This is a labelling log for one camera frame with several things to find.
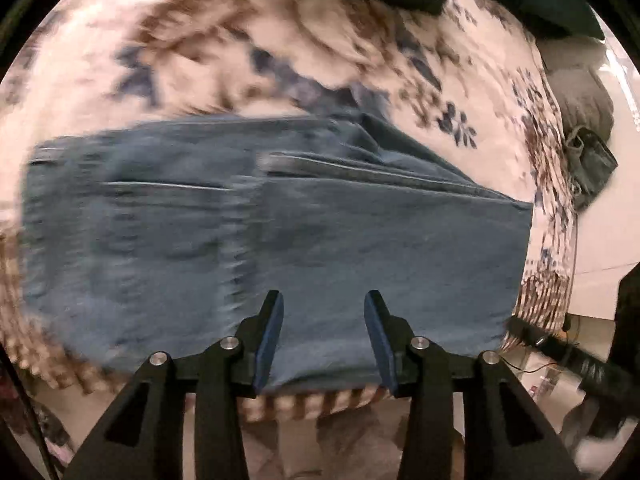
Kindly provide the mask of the floral bed blanket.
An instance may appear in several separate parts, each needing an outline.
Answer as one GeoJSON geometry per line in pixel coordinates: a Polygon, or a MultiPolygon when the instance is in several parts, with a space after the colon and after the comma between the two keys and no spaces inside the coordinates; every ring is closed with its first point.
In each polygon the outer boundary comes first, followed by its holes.
{"type": "Polygon", "coordinates": [[[299,113],[347,101],[390,118],[488,188],[533,203],[517,316],[560,329],[576,220],[561,113],[534,36],[494,0],[442,15],[374,0],[4,0],[1,340],[54,388],[119,379],[59,344],[22,301],[20,180],[29,152],[146,120],[299,113]]]}

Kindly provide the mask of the blue denim jeans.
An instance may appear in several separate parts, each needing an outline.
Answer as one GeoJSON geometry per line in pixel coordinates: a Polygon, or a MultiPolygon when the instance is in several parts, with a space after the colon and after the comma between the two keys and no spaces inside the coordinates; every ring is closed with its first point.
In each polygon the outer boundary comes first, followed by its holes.
{"type": "Polygon", "coordinates": [[[284,298],[269,387],[378,380],[363,299],[450,352],[498,347],[532,206],[367,114],[228,118],[40,144],[23,181],[27,311],[120,372],[200,352],[284,298]]]}

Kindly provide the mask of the grey pillow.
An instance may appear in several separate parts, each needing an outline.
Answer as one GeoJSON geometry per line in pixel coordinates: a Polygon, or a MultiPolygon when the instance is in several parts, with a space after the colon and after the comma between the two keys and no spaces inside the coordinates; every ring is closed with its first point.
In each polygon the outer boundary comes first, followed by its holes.
{"type": "Polygon", "coordinates": [[[565,135],[585,127],[608,143],[614,104],[596,71],[585,66],[560,68],[549,72],[547,79],[560,108],[565,135]]]}

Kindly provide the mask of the small dark grey garment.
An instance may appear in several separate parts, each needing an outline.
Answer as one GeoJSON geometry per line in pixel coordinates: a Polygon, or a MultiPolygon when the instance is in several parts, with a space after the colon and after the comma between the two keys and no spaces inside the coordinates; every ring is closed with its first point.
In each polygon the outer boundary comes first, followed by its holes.
{"type": "Polygon", "coordinates": [[[600,136],[584,126],[574,128],[566,136],[564,153],[574,207],[583,211],[608,185],[618,162],[600,136]]]}

